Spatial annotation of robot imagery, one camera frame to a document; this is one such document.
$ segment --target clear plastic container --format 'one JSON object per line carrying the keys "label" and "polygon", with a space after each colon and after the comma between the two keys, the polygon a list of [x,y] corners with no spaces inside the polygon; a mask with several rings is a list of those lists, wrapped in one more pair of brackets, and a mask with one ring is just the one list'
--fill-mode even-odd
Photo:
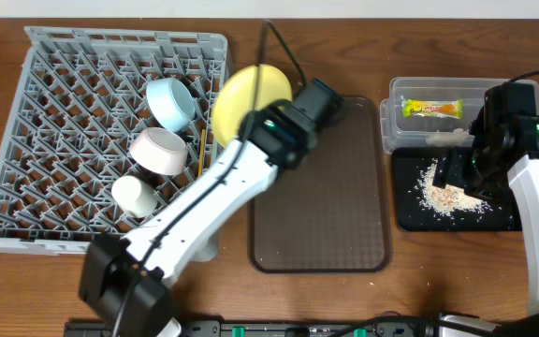
{"label": "clear plastic container", "polygon": [[[469,123],[484,106],[486,90],[500,85],[504,79],[461,78],[395,78],[390,82],[390,98],[380,105],[380,123],[384,151],[391,154],[399,147],[471,146],[473,136],[467,133]],[[533,85],[539,115],[539,84]],[[402,116],[402,101],[463,100],[461,119]]]}

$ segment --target yellow bowl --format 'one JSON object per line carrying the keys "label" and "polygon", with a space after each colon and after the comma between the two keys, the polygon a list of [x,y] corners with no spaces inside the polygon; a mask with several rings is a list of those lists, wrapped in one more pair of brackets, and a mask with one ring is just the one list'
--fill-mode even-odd
{"label": "yellow bowl", "polygon": [[[242,118],[251,110],[257,66],[247,66],[228,80],[211,111],[213,136],[224,147],[239,134]],[[255,110],[279,100],[292,100],[286,75],[275,66],[261,65]]]}

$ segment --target pile of rice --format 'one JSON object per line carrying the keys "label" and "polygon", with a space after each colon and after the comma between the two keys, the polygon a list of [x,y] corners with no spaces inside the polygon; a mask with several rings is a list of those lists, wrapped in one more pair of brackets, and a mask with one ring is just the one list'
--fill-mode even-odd
{"label": "pile of rice", "polygon": [[433,164],[426,171],[420,171],[421,179],[415,189],[421,189],[423,199],[419,202],[421,207],[433,209],[442,216],[452,217],[454,210],[484,213],[492,209],[487,202],[478,198],[466,196],[462,188],[447,185],[446,188],[438,188],[433,185],[434,173],[438,161],[433,160]]}

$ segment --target green tape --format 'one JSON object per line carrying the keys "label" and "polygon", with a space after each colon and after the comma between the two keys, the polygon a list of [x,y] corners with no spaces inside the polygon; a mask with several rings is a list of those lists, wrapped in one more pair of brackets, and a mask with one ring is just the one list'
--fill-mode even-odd
{"label": "green tape", "polygon": [[232,337],[244,337],[244,327],[232,328]]}
{"label": "green tape", "polygon": [[355,337],[367,337],[367,331],[365,329],[357,329],[353,333]]}

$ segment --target brown tray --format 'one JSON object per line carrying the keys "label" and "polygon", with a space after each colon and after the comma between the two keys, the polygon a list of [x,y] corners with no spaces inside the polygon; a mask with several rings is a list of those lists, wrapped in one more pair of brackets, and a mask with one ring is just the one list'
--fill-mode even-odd
{"label": "brown tray", "polygon": [[263,272],[377,272],[391,256],[375,105],[347,97],[317,148],[253,204],[249,258]]}

